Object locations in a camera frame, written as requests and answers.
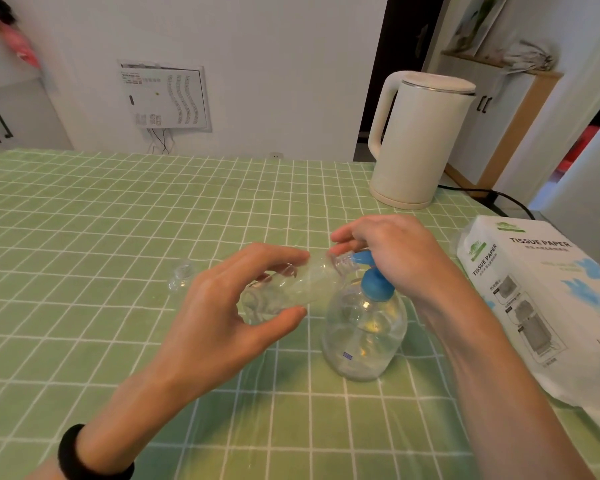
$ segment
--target kettle base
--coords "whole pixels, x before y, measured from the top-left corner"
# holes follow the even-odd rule
[[[369,192],[376,200],[390,205],[391,207],[395,207],[396,209],[417,210],[424,209],[425,207],[428,207],[429,204],[431,204],[431,201],[421,203],[399,202],[389,197],[385,197],[381,193],[378,193],[376,190],[374,190],[374,188],[371,185],[369,185]]]

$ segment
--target green checkered tablecloth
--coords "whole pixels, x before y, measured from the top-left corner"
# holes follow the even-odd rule
[[[329,231],[394,211],[369,196],[372,168],[0,154],[0,480],[52,454],[67,426],[151,359],[177,306],[167,280],[179,259],[205,268],[251,241],[324,252]],[[487,213],[439,191],[415,215],[446,246]],[[139,457],[136,478],[476,478],[447,361],[416,318],[381,379],[354,383],[322,359],[323,311],[310,307],[297,331],[184,409]],[[553,405],[600,478],[600,430]]]

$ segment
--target electric kettle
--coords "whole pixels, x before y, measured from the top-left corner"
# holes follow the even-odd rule
[[[377,160],[371,195],[398,209],[428,206],[474,97],[475,85],[457,77],[413,71],[387,77],[369,133]]]

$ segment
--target wooden shelf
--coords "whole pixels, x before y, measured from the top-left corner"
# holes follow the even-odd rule
[[[448,55],[449,57],[456,57],[458,59],[464,59],[465,61],[477,62],[479,64],[487,64],[488,66],[493,67],[506,67],[505,64],[501,62],[496,62],[492,59],[486,59],[485,57],[478,57],[476,55],[467,55],[467,54],[458,54],[451,50],[443,50],[442,55]],[[546,71],[546,70],[526,70],[527,74],[538,75],[540,77],[551,77],[552,79],[560,79],[564,74],[562,72],[557,71]]]

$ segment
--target tissue paper package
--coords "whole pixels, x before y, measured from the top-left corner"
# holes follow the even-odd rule
[[[476,217],[457,257],[547,393],[600,426],[600,266],[551,224]]]

